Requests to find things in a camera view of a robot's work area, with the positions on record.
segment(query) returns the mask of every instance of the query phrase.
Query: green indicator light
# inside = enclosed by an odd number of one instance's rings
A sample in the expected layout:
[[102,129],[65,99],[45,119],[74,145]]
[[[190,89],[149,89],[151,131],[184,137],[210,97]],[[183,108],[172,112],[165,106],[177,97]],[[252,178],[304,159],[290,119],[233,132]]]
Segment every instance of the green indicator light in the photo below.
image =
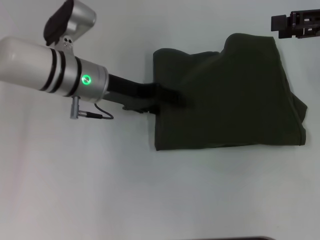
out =
[[89,75],[83,75],[81,81],[84,85],[89,85],[91,83],[91,77]]

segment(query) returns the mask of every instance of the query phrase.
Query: black stripe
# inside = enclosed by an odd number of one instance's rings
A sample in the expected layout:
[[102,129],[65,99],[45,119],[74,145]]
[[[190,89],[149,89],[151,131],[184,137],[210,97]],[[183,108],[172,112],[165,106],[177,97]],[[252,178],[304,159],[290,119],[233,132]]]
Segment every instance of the black stripe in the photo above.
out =
[[52,80],[54,79],[55,76],[55,72],[56,72],[56,67],[57,67],[57,52],[56,50],[53,50],[52,48],[50,48],[51,52],[52,52],[52,65],[51,65],[51,71],[48,77],[48,80],[46,81],[45,85],[43,86],[43,88],[40,89],[40,91],[45,91],[48,89],[48,87],[50,86],[50,84],[52,83]]
[[61,69],[59,73],[59,77],[53,87],[53,89],[49,92],[50,94],[54,94],[61,86],[62,81],[64,80],[65,70],[66,70],[66,56],[63,51],[59,51],[61,56]]
[[71,97],[73,94],[75,94],[75,92],[77,91],[78,86],[80,84],[80,78],[81,78],[81,73],[82,73],[82,64],[81,64],[81,61],[78,57],[75,57],[75,60],[78,65],[76,79],[75,79],[75,82],[74,82],[73,87],[71,88],[70,92],[67,95],[65,95],[65,97]]

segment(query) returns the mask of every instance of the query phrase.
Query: folded cloth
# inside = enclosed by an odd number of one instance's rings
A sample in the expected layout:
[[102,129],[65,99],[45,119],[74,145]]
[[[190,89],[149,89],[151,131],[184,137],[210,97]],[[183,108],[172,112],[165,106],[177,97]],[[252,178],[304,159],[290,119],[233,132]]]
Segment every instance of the folded cloth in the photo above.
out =
[[156,116],[156,150],[304,145],[307,106],[290,91],[273,37],[236,33],[219,52],[160,49],[154,82],[182,93]]

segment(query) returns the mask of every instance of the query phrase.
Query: black cable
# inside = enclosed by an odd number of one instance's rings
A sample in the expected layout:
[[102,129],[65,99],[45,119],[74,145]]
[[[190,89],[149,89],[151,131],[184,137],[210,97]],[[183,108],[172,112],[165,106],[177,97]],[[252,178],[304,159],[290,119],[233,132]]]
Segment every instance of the black cable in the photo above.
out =
[[101,109],[100,107],[98,107],[98,105],[95,103],[94,104],[95,108],[98,109],[100,112],[104,113],[104,114],[107,114],[109,117],[107,116],[103,116],[102,119],[107,119],[107,120],[111,120],[111,119],[114,119],[114,116],[112,116],[110,113],[108,113],[107,111]]

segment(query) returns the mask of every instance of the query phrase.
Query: dark green cloth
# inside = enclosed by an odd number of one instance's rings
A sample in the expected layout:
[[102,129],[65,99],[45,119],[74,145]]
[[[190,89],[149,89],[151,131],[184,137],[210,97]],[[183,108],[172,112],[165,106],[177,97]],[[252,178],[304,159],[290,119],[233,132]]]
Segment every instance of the dark green cloth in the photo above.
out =
[[221,53],[160,49],[153,73],[187,99],[184,108],[161,103],[158,151],[306,142],[307,106],[290,91],[273,37],[236,33]]

